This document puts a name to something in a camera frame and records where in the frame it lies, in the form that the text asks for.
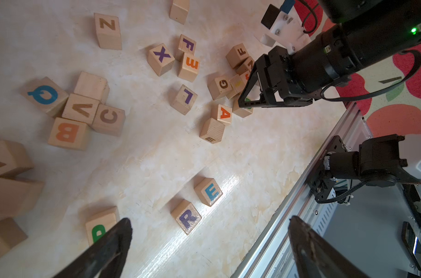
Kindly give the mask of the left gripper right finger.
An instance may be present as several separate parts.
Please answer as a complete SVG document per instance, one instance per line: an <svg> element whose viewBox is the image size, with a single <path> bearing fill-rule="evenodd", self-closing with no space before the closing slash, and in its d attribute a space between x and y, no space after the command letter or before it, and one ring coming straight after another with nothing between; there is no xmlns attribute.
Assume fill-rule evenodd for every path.
<svg viewBox="0 0 421 278"><path fill-rule="evenodd" d="M288 234L299 277L367 277L299 217L291 217Z"/></svg>

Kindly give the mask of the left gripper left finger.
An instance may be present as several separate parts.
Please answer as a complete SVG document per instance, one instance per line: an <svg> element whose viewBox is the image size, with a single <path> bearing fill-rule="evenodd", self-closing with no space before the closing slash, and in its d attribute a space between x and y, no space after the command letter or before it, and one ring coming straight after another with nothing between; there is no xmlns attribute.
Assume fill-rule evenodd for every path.
<svg viewBox="0 0 421 278"><path fill-rule="evenodd" d="M124 218L54 278L120 278L131 240L131 221Z"/></svg>

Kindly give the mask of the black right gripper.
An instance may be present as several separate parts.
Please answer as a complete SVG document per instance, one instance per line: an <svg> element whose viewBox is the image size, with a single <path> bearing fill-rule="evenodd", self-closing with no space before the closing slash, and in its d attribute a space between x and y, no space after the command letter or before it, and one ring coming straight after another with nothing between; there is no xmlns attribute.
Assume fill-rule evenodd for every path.
<svg viewBox="0 0 421 278"><path fill-rule="evenodd" d="M247 100L256 83L260 98ZM255 62L247 84L238 99L240 108L271 108L273 106L308 106L321 99L321 90L308 93L297 80L293 61L287 49L274 47Z"/></svg>

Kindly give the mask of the wooden block letter R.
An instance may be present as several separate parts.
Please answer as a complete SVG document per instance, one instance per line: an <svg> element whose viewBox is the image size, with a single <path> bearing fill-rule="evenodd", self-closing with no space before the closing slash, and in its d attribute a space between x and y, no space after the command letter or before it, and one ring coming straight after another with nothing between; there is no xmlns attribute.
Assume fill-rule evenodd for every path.
<svg viewBox="0 0 421 278"><path fill-rule="evenodd" d="M171 216L179 224L186 235L189 235L202 220L202 216L195 206L188 200L183 199L171 212Z"/></svg>

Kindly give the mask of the wooden block letter E blue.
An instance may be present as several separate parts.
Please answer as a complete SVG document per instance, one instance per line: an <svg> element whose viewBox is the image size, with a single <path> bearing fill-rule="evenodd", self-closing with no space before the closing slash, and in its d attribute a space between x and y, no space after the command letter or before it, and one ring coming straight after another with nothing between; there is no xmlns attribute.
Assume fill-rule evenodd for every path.
<svg viewBox="0 0 421 278"><path fill-rule="evenodd" d="M195 186L194 191L201 202L209 207L212 207L223 195L223 191L214 178L205 178Z"/></svg>

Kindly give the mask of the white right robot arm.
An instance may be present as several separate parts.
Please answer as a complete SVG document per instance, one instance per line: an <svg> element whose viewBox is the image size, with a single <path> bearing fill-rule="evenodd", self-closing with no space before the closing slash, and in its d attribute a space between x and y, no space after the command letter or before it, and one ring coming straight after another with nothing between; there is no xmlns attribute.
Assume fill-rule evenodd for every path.
<svg viewBox="0 0 421 278"><path fill-rule="evenodd" d="M407 79L419 71L421 1L320 1L320 7L333 26L307 45L303 28L286 28L282 8L268 7L261 24L278 45L255 62L238 98L241 108L311 105L395 54L414 56Z"/></svg>

